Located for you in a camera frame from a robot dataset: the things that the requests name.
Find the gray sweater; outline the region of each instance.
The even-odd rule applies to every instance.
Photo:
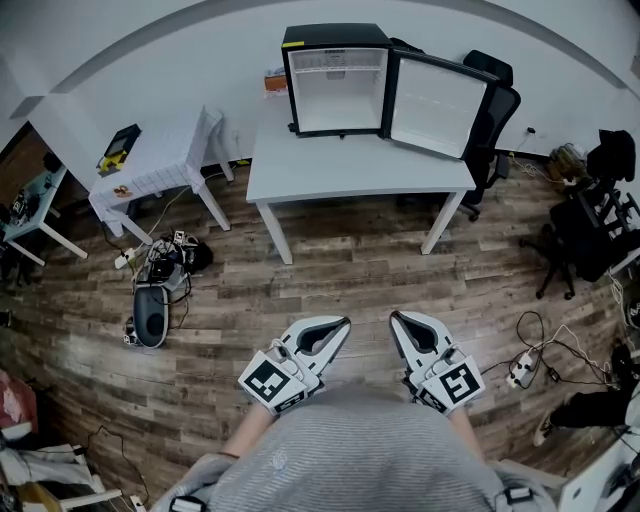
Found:
[[[534,499],[507,505],[505,489]],[[366,388],[316,395],[239,460],[206,455],[153,507],[193,494],[211,511],[547,511],[537,484],[489,467],[440,413]]]

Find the black office chair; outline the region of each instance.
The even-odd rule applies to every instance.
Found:
[[[536,292],[538,299],[544,296],[557,271],[569,287],[564,295],[569,300],[575,296],[569,265],[575,266],[578,277],[595,282],[640,247],[640,230],[627,222],[630,210],[635,209],[640,215],[640,208],[630,194],[628,201],[621,203],[620,192],[614,188],[616,181],[634,179],[635,144],[624,131],[601,130],[600,141],[587,159],[590,177],[567,189],[569,199],[550,210],[551,224],[542,228],[550,244],[542,247],[520,240],[521,247],[533,247],[550,263],[542,287]],[[607,221],[613,208],[616,219]]]
[[[464,58],[463,63],[480,71],[498,77],[491,103],[485,112],[479,114],[477,129],[474,132],[471,147],[465,156],[465,163],[476,184],[475,190],[467,192],[462,206],[472,213],[469,220],[475,222],[480,215],[477,207],[482,202],[484,191],[491,188],[498,178],[506,179],[509,175],[509,164],[506,159],[498,159],[494,173],[490,176],[491,163],[495,155],[496,142],[511,116],[520,106],[520,95],[512,89],[513,70],[509,64],[490,55],[472,50]]]

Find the white desk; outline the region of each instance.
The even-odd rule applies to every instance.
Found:
[[[264,101],[256,134],[247,201],[255,203],[286,264],[291,251],[271,204],[305,199],[448,192],[429,231],[429,254],[468,190],[475,188],[466,164],[399,146],[377,135],[298,138],[290,133],[288,97]]]
[[[27,185],[25,185],[23,188],[29,195],[40,195],[40,205],[38,206],[38,211],[33,215],[33,217],[31,217],[22,225],[16,226],[15,224],[9,224],[4,228],[4,241],[11,247],[13,247],[16,251],[21,252],[27,258],[36,262],[38,265],[42,265],[43,267],[44,261],[41,258],[38,258],[36,255],[30,253],[24,247],[18,245],[14,240],[19,236],[26,235],[27,233],[30,233],[31,231],[34,231],[36,229],[40,229],[51,238],[53,238],[56,242],[64,245],[74,254],[77,254],[80,258],[87,258],[87,253],[85,251],[80,249],[80,247],[78,247],[77,245],[71,243],[45,222],[47,213],[49,213],[50,210],[54,216],[60,216],[55,210],[51,208],[51,202],[53,201],[53,197],[56,195],[58,187],[60,186],[60,183],[62,183],[62,179],[64,178],[64,175],[66,173],[67,168],[62,166],[56,173],[45,171],[39,176],[35,177]],[[49,188],[45,188],[45,183],[48,177],[50,177],[51,179],[51,186]]]
[[[227,180],[234,179],[218,140],[221,121],[221,112],[209,114],[201,107],[140,123],[142,132],[122,170],[96,180],[91,188],[89,201],[98,218],[107,223],[114,235],[122,236],[125,226],[144,244],[151,245],[151,237],[124,213],[127,203],[171,188],[190,186],[220,227],[228,231],[229,221],[200,174],[210,142]]]

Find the wooden floor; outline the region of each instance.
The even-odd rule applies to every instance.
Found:
[[[77,259],[51,242],[45,269],[25,288],[10,285],[0,307],[15,312],[11,330],[0,331],[2,366],[53,386],[41,421],[65,439],[86,444],[100,425],[125,438],[125,452],[144,475],[152,499],[206,452],[218,449],[248,404],[236,379],[254,351],[265,347],[294,320],[344,314],[350,338],[325,374],[326,382],[359,381],[402,392],[401,360],[388,330],[394,309],[422,311],[442,320],[481,368],[508,360],[524,346],[515,325],[527,310],[544,318],[550,337],[563,323],[581,346],[604,361],[620,314],[609,283],[578,281],[576,297],[563,298],[556,280],[543,300],[535,290],[545,263],[521,237],[537,236],[551,206],[562,197],[542,179],[517,169],[487,192],[483,213],[471,223],[453,217],[429,256],[420,245],[437,206],[398,208],[395,198],[328,200],[276,210],[295,264],[275,253],[256,208],[245,202],[248,169],[232,184],[209,181],[232,230],[223,232],[197,196],[184,194],[159,231],[185,229],[214,252],[214,264],[193,279],[189,313],[160,349],[130,348],[122,325],[131,315],[131,274],[115,270],[118,256],[103,238],[92,213],[69,219],[68,235],[89,254]],[[149,229],[167,199],[145,202],[140,224]],[[127,236],[123,248],[136,246]],[[171,311],[171,326],[185,305]],[[533,315],[523,335],[539,341]],[[559,339],[569,345],[565,332]],[[545,358],[565,378],[593,381],[593,374],[566,350],[549,348]],[[485,375],[487,391],[470,413],[488,456],[510,458],[558,474],[575,475],[611,442],[599,429],[562,432],[544,447],[532,446],[540,415],[566,394],[594,385],[554,384],[540,372],[534,385],[512,390],[503,365]],[[125,492],[144,491],[120,456],[120,442],[104,434],[90,451],[104,480]]]

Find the black electronic device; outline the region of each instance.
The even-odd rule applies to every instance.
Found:
[[[141,130],[137,124],[118,130],[104,152],[105,158],[110,158],[120,153],[129,153],[140,133]]]
[[[375,24],[288,27],[282,56],[297,135],[377,133],[454,158],[464,158],[498,81]]]

